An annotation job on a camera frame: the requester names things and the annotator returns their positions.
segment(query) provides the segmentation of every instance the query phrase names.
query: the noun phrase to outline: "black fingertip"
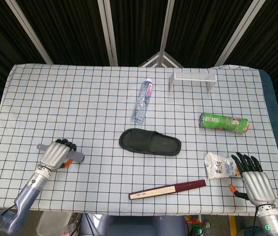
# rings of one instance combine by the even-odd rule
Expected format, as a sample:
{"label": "black fingertip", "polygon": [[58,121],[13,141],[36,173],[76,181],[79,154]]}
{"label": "black fingertip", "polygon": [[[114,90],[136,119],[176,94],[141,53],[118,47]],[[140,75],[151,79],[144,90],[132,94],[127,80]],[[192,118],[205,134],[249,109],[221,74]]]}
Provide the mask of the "black fingertip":
{"label": "black fingertip", "polygon": [[70,150],[76,151],[76,145],[75,145],[75,144],[72,144],[72,145],[70,146]]}
{"label": "black fingertip", "polygon": [[66,144],[68,142],[68,139],[63,139],[60,143],[61,144]]}
{"label": "black fingertip", "polygon": [[240,153],[240,152],[236,152],[236,154],[241,158],[241,157],[243,157],[243,155]]}
{"label": "black fingertip", "polygon": [[255,164],[256,170],[259,172],[263,172],[262,167],[261,167],[259,161],[257,160],[257,158],[255,158],[254,156],[251,156],[251,159]]}
{"label": "black fingertip", "polygon": [[244,154],[244,158],[246,159],[246,162],[248,163],[249,170],[256,171],[255,165],[252,162],[251,158],[249,156],[247,156],[246,154]]}
{"label": "black fingertip", "polygon": [[231,157],[233,158],[233,160],[234,160],[235,162],[236,162],[236,161],[239,161],[237,156],[231,155]]}

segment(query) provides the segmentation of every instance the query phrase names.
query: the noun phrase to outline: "plastic snack package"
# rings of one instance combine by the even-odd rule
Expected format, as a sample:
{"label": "plastic snack package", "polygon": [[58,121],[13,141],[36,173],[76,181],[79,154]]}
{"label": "plastic snack package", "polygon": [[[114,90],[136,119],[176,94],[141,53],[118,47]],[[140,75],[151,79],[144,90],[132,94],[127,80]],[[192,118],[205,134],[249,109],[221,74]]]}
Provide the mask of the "plastic snack package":
{"label": "plastic snack package", "polygon": [[235,161],[230,157],[219,156],[208,152],[204,163],[209,178],[240,177]]}

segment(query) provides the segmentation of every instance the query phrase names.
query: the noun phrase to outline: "white bar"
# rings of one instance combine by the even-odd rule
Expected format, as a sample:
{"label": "white bar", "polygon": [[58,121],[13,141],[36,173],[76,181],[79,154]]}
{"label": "white bar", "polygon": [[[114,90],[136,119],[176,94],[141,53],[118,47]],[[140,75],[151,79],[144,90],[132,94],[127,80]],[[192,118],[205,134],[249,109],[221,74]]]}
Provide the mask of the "white bar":
{"label": "white bar", "polygon": [[232,37],[228,41],[226,47],[224,48],[222,54],[219,56],[215,66],[223,65],[229,55],[234,50],[235,46],[238,44],[239,40],[242,38],[243,34],[246,32],[252,20],[257,15],[258,11],[265,3],[266,0],[253,0],[250,7],[248,8],[246,14],[243,16],[241,22],[238,24],[236,30],[234,31]]}
{"label": "white bar", "polygon": [[163,55],[163,58],[171,63],[174,67],[179,68],[172,60],[170,60],[166,55]]}
{"label": "white bar", "polygon": [[160,43],[160,50],[159,50],[159,59],[158,59],[159,65],[162,65],[162,63],[163,63],[163,56],[164,56],[164,51],[165,51],[165,47],[166,47],[166,43],[167,43],[170,22],[172,20],[174,3],[175,3],[175,0],[168,0],[168,2],[167,2],[167,9],[166,9],[166,15],[165,15],[165,21],[164,21],[164,27],[163,27],[163,35],[162,35],[162,41]]}
{"label": "white bar", "polygon": [[104,38],[105,38],[105,44],[106,44],[109,64],[110,64],[110,66],[114,66],[113,54],[112,54],[110,40],[109,40],[109,32],[108,32],[108,27],[107,27],[107,20],[106,20],[104,2],[103,2],[103,0],[97,0],[97,3],[98,3],[98,8],[99,8],[101,25],[103,27],[103,32],[104,32]]}
{"label": "white bar", "polygon": [[192,81],[204,81],[204,82],[216,82],[217,81],[217,77],[215,74],[174,72],[173,75],[174,75],[174,79],[177,79],[177,80],[192,80]]}
{"label": "white bar", "polygon": [[26,34],[40,53],[41,57],[45,60],[46,64],[53,64],[52,60],[50,59],[47,51],[41,44],[38,36],[36,35],[35,31],[31,27],[30,23],[28,22],[26,16],[24,15],[23,11],[21,10],[20,6],[16,2],[16,0],[5,0],[7,5],[10,7],[11,11],[15,15],[16,19],[20,22],[21,26],[25,30]]}
{"label": "white bar", "polygon": [[116,42],[115,42],[115,34],[114,34],[114,26],[113,26],[113,18],[112,18],[111,9],[110,9],[110,1],[109,0],[104,0],[104,6],[105,6],[106,21],[107,21],[108,32],[109,32],[111,51],[112,51],[112,54],[113,54],[113,63],[114,63],[114,66],[118,66],[117,50],[116,50]]}
{"label": "white bar", "polygon": [[155,59],[157,59],[159,54],[157,53],[154,57],[152,57],[150,60],[148,60],[145,64],[143,64],[141,67],[147,67],[148,64],[152,63]]}

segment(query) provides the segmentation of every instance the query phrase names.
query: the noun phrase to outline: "green chip can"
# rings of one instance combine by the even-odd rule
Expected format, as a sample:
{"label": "green chip can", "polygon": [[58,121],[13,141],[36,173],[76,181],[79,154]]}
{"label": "green chip can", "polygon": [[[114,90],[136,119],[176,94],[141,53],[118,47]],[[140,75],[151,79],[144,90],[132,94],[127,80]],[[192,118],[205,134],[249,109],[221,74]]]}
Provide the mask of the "green chip can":
{"label": "green chip can", "polygon": [[199,118],[199,126],[202,128],[225,129],[238,133],[246,133],[249,123],[247,119],[243,118],[202,113]]}

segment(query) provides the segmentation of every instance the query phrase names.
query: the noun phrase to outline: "table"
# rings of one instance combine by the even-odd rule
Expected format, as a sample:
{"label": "table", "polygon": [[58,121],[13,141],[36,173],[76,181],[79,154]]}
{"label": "table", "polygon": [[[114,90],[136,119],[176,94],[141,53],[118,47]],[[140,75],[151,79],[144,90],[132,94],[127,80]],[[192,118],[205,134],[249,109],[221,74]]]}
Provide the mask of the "table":
{"label": "table", "polygon": [[[179,81],[169,92],[173,72],[216,73],[207,94],[200,82]],[[131,114],[141,83],[154,80],[143,125]],[[246,134],[198,127],[201,112],[250,121]],[[177,156],[132,153],[118,139],[129,128],[175,136]],[[255,207],[234,198],[240,178],[207,180],[207,187],[131,201],[128,193],[206,178],[204,155],[240,151],[260,159],[278,197],[278,149],[269,121],[259,71],[248,67],[209,69],[15,65],[0,107],[0,207],[9,207],[42,155],[36,146],[67,138],[85,154],[82,163],[52,174],[32,209],[110,215],[248,214]],[[278,209],[278,198],[275,202]]]}

